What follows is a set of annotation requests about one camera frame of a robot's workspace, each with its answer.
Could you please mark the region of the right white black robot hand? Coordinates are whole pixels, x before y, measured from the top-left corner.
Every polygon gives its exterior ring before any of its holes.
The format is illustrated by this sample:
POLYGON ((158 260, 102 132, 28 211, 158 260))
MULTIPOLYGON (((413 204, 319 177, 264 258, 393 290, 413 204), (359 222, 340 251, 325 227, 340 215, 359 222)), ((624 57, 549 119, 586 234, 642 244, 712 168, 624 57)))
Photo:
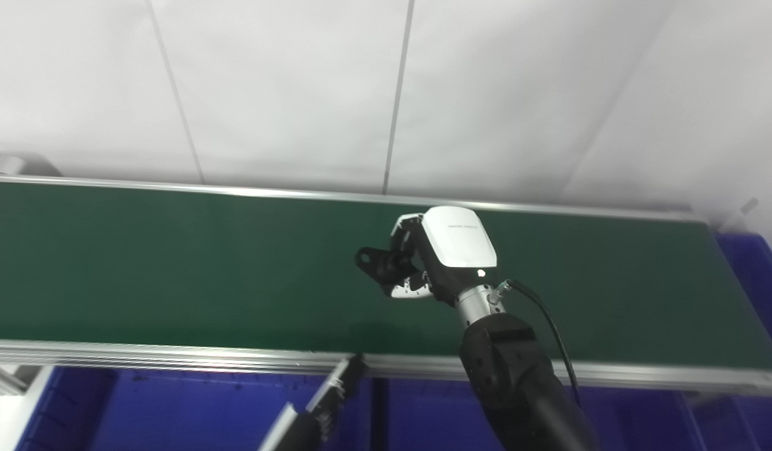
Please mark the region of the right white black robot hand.
POLYGON ((392 299, 433 297, 456 306, 470 289, 497 283, 497 252, 472 209, 436 206, 400 216, 389 245, 395 280, 382 287, 392 299))

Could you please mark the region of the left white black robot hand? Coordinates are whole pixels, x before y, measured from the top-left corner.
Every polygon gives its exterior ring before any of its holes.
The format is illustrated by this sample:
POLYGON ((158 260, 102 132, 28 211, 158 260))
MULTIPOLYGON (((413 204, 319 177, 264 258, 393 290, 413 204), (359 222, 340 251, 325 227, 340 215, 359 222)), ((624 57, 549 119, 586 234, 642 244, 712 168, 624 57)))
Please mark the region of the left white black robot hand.
POLYGON ((268 429, 258 450, 320 450, 329 439, 340 412, 358 391, 368 371, 361 353, 344 357, 323 380, 304 409, 286 403, 268 429))

